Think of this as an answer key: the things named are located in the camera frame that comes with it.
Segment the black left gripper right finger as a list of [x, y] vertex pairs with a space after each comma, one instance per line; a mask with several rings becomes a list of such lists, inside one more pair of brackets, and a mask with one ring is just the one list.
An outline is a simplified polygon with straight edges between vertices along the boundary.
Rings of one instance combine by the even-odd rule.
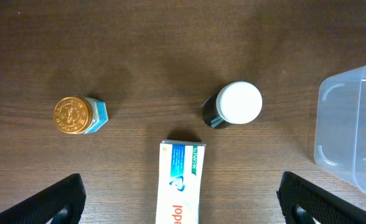
[[292, 172], [283, 173], [276, 193], [286, 223], [366, 224], [366, 211]]

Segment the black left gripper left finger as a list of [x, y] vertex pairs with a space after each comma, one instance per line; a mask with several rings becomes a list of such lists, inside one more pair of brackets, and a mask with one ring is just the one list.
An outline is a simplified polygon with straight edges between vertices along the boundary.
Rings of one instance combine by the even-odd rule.
[[77, 224], [86, 192], [80, 174], [72, 174], [0, 213], [0, 223]]

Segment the gold lid balm jar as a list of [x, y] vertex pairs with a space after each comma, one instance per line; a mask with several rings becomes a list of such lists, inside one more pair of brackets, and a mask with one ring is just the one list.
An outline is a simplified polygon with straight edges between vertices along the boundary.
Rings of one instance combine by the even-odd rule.
[[54, 124], [67, 134], [95, 133], [107, 121], [105, 102], [94, 98], [69, 96], [60, 100], [54, 109]]

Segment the dark bottle white cap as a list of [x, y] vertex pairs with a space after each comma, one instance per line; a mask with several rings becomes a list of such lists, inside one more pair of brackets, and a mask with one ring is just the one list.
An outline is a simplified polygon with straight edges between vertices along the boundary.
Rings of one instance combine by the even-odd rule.
[[262, 95], [251, 83], [231, 82], [210, 96], [202, 106], [202, 119], [213, 129], [252, 122], [263, 107]]

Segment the white Panadol box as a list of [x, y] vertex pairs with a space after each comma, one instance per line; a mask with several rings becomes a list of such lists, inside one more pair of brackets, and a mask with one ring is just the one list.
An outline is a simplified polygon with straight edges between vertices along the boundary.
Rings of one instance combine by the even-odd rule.
[[206, 145], [163, 140], [159, 145], [159, 180], [155, 224], [198, 224]]

